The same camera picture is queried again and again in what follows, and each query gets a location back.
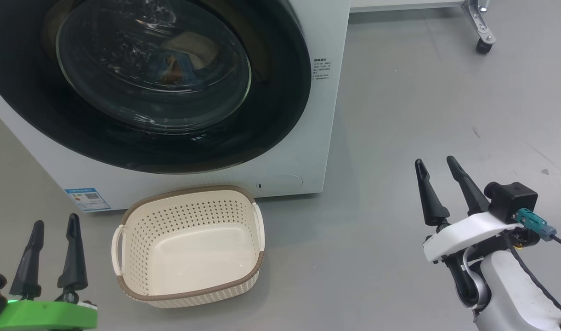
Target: plastic basket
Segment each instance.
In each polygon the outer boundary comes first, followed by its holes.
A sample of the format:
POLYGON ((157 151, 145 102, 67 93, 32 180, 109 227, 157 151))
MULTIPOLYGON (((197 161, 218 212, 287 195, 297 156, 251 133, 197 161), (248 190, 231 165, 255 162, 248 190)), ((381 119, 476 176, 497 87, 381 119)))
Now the plastic basket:
POLYGON ((119 285, 132 299, 158 308, 241 295, 255 284, 263 259, 260 209, 247 192, 234 186, 142 200, 125 213, 113 235, 119 285))

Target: robotic arm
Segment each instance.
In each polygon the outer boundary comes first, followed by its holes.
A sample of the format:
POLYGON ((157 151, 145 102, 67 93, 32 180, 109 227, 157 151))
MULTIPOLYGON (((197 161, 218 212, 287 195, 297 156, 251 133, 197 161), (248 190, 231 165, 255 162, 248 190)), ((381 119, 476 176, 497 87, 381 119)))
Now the robotic arm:
MULTIPOLYGON (((57 283, 62 289, 62 294, 52 302, 35 300, 41 296, 38 278, 43 232, 43 221, 35 222, 11 285, 9 294, 17 296, 20 300, 7 300, 0 293, 0 330, 96 329, 98 318, 96 306, 88 301, 81 302, 76 293, 89 285, 80 218, 76 214, 70 215, 66 231, 68 252, 64 271, 57 283)), ((0 274, 0 290, 6 284, 7 279, 0 274)))
POLYGON ((423 161, 415 162, 425 223, 436 227, 423 243, 427 260, 448 267, 480 331, 561 331, 561 305, 515 250, 540 238, 561 242, 556 230, 533 213, 537 193, 521 183, 493 182, 483 194, 454 157, 448 157, 448 166, 469 206, 468 217, 454 224, 423 161))

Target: blue sticker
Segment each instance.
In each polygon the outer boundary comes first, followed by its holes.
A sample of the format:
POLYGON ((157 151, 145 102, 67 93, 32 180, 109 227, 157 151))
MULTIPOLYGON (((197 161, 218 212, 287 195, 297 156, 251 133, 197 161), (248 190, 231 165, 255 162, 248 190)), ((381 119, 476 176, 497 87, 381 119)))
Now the blue sticker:
POLYGON ((109 210, 100 194, 93 188, 76 188, 74 190, 64 190, 72 200, 82 209, 82 211, 109 210))

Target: front-loading washing machine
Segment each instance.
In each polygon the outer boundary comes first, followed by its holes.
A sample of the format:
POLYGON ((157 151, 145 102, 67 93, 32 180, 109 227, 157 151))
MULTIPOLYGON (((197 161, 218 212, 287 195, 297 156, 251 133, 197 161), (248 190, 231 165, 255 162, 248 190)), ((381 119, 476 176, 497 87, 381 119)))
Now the front-loading washing machine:
POLYGON ((349 0, 0 0, 0 118, 83 211, 323 190, 349 0))

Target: blue connector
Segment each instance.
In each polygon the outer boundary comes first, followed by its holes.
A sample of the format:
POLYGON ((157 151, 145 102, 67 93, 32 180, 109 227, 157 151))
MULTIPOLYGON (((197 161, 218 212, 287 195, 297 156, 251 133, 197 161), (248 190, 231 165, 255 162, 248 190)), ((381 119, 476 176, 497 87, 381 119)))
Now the blue connector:
POLYGON ((527 208, 518 210, 515 220, 523 224, 524 227, 535 231, 545 241, 552 241, 550 236, 556 234, 555 228, 549 226, 548 222, 527 208))

